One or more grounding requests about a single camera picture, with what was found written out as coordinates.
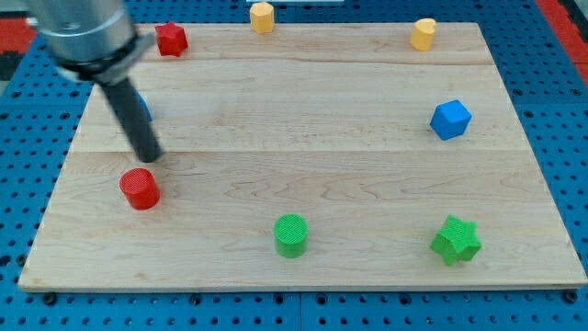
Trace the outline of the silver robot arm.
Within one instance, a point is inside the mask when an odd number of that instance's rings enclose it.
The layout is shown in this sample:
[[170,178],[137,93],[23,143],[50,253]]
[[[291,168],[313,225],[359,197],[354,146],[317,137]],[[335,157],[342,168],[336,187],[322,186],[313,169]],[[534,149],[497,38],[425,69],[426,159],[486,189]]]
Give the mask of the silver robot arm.
[[74,81],[113,86],[154,44],[142,35],[121,0],[27,0],[33,27],[58,70]]

